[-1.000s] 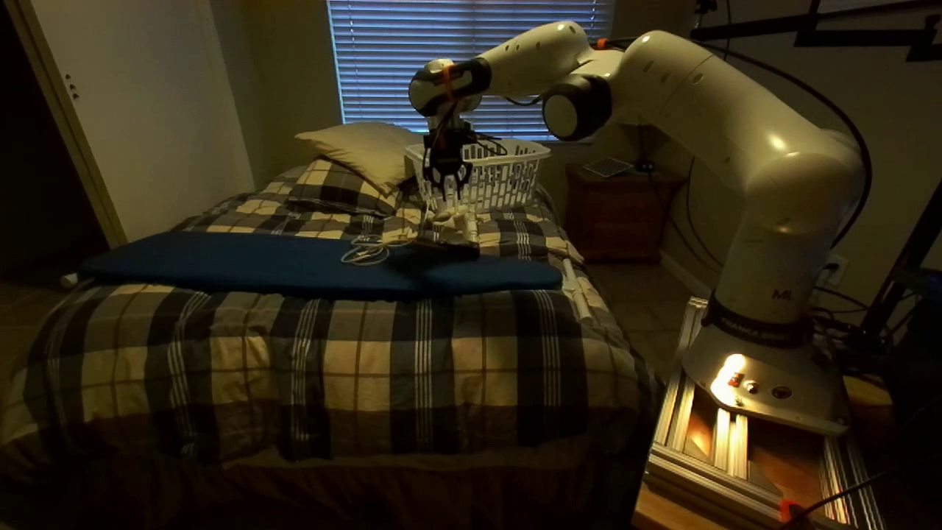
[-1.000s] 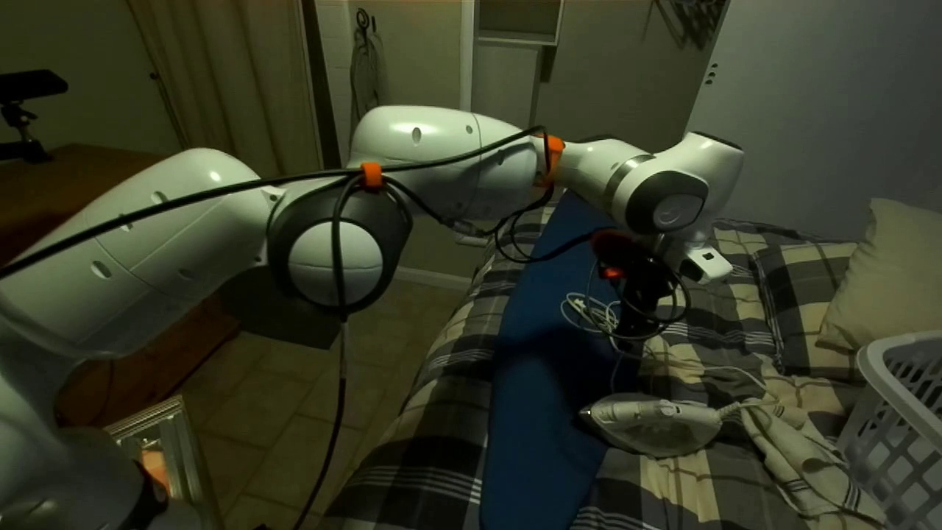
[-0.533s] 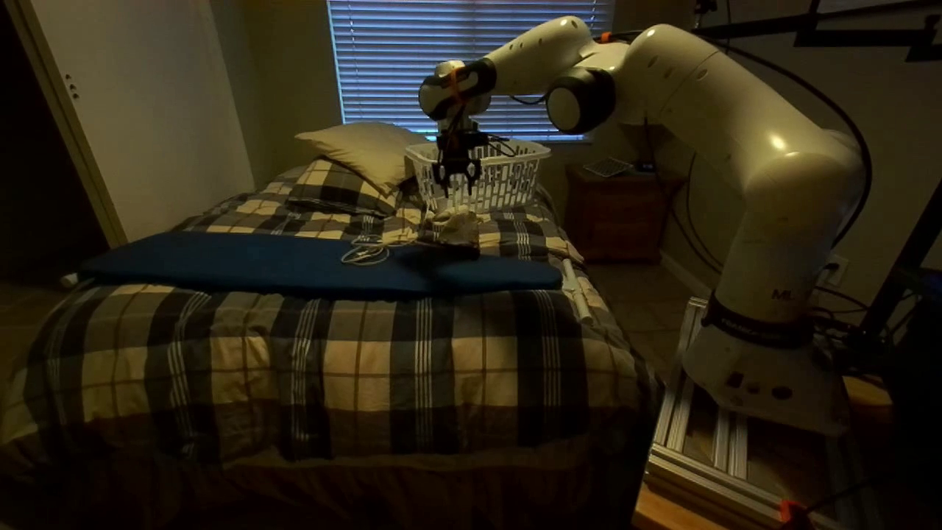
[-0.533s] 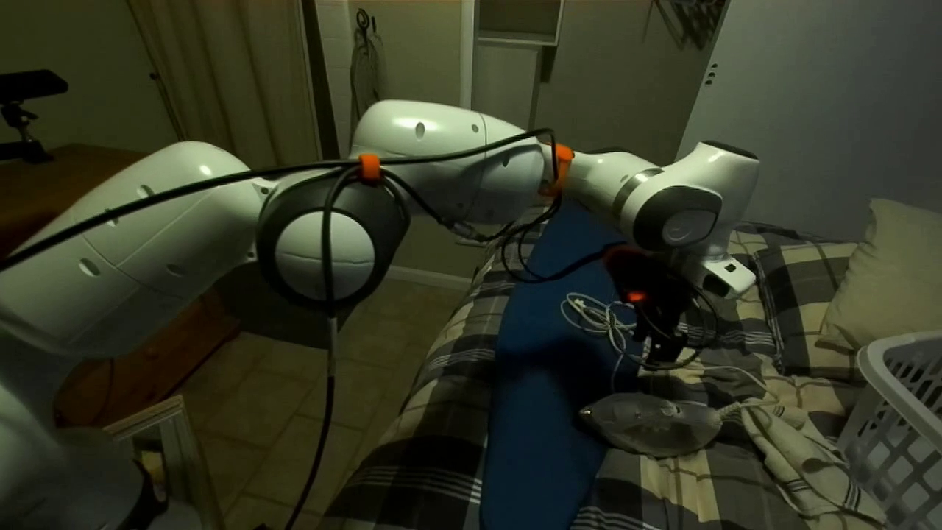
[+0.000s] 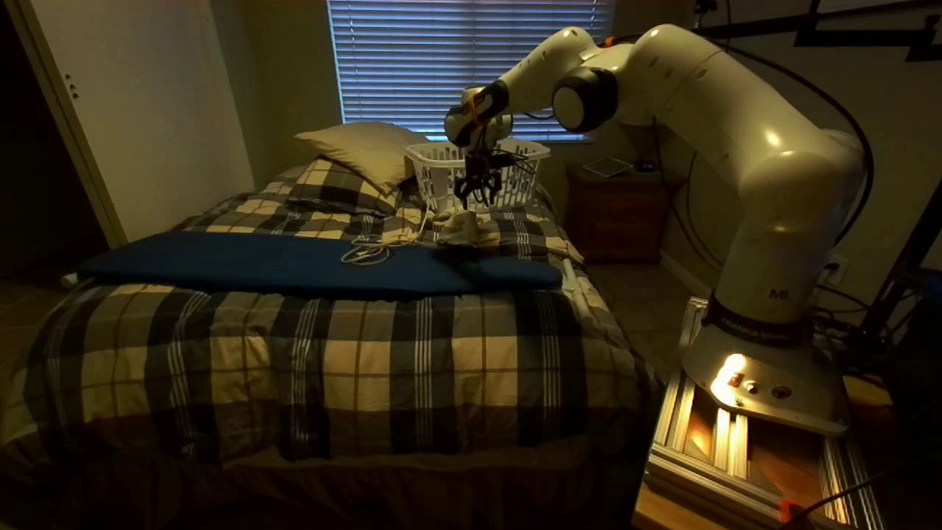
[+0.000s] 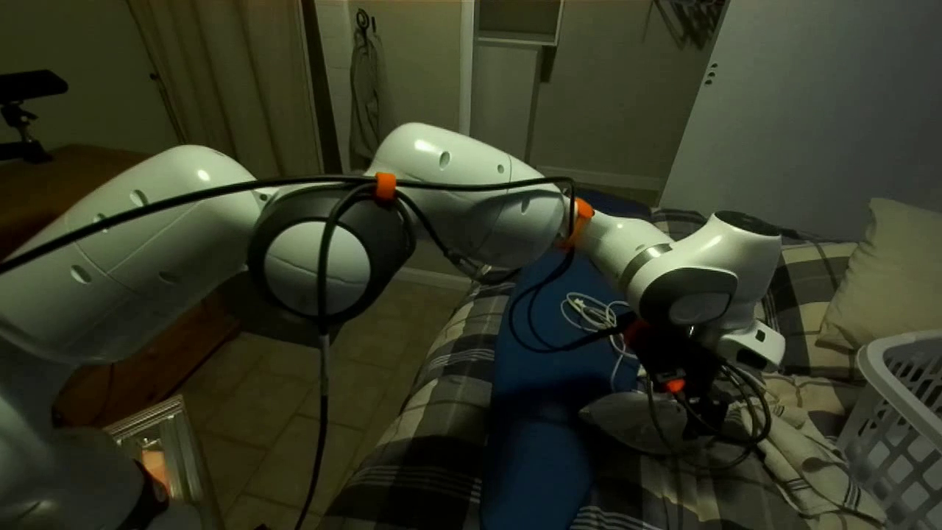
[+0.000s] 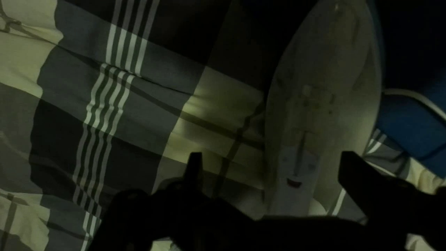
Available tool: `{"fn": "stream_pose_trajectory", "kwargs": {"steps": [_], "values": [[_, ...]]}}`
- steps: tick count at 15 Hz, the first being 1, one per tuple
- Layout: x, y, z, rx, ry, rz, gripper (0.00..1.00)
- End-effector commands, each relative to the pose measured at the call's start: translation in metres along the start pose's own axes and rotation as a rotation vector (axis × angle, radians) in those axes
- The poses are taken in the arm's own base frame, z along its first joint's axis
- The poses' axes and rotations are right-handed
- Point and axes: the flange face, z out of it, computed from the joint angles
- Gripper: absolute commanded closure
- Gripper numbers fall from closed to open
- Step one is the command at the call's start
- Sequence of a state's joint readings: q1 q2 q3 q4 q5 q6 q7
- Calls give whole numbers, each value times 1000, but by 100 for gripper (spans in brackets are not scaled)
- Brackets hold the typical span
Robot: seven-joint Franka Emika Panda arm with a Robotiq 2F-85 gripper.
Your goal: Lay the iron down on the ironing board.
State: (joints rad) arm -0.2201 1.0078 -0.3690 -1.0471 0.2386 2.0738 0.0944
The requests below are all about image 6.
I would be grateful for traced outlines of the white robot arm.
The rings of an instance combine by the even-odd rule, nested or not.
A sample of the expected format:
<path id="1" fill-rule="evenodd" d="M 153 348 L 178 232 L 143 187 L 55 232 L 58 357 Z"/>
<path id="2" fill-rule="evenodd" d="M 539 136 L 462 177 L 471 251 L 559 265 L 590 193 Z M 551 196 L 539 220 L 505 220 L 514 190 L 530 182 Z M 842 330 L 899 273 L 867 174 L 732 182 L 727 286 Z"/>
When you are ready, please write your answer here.
<path id="1" fill-rule="evenodd" d="M 751 217 L 714 212 L 674 238 L 431 123 L 390 129 L 359 174 L 259 179 L 214 146 L 178 145 L 106 179 L 3 260 L 0 528 L 194 525 L 106 433 L 52 420 L 66 376 L 138 352 L 236 277 L 327 335 L 383 295 L 421 235 L 477 280 L 574 251 L 637 321 L 689 349 L 748 349 L 767 364 L 785 352 L 755 317 L 782 238 Z"/>

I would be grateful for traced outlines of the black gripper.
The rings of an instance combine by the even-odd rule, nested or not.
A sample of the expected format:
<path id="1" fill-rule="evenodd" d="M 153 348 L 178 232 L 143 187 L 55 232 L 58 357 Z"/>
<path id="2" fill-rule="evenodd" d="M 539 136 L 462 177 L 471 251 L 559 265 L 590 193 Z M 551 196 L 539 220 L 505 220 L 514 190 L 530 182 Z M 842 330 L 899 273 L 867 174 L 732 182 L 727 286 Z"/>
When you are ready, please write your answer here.
<path id="1" fill-rule="evenodd" d="M 721 392 L 721 357 L 680 326 L 633 321 L 627 348 L 637 360 L 643 411 L 657 438 L 742 438 L 729 423 L 732 397 Z"/>

